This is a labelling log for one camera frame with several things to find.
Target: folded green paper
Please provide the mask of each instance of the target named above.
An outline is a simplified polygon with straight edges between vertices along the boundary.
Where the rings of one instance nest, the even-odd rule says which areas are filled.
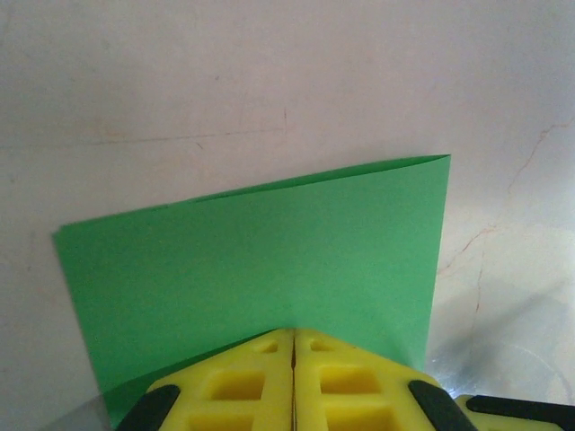
[[[62,227],[111,417],[158,370],[274,328],[421,368],[448,170],[449,156],[371,163]]]

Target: rectangular hole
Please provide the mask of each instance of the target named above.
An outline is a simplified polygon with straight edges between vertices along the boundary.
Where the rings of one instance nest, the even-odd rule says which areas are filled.
[[[333,347],[329,346],[325,341],[321,339],[313,339],[309,347],[313,352],[331,352]]]
[[[329,408],[328,431],[401,431],[393,412],[379,407]]]
[[[263,371],[221,371],[209,382],[210,400],[259,400],[263,391]]]
[[[252,431],[252,426],[249,415],[198,416],[192,418],[190,431]]]
[[[258,353],[276,353],[278,351],[277,341],[268,341],[253,348]]]
[[[320,369],[322,393],[380,392],[375,375],[363,366],[327,365]]]

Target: white surface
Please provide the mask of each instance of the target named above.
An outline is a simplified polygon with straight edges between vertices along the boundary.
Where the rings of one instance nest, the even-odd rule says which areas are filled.
[[[574,77],[567,1],[0,1],[0,428],[101,427],[61,224],[417,154],[453,155],[428,371],[573,402]]]

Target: green cardstock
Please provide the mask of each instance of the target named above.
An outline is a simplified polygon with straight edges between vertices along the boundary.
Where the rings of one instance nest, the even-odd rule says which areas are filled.
[[[162,372],[276,328],[422,368],[449,160],[353,166],[62,227],[57,252],[112,423]]]

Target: black rubber pad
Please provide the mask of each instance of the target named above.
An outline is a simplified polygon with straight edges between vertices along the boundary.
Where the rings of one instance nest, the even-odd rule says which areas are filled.
[[[477,431],[456,402],[443,389],[422,380],[412,380],[408,387],[411,395],[437,431]]]
[[[122,419],[116,431],[158,431],[179,395],[180,388],[174,384],[146,393]]]
[[[539,420],[559,426],[564,431],[575,431],[575,407],[547,402],[510,400],[476,395],[465,403],[477,413]]]

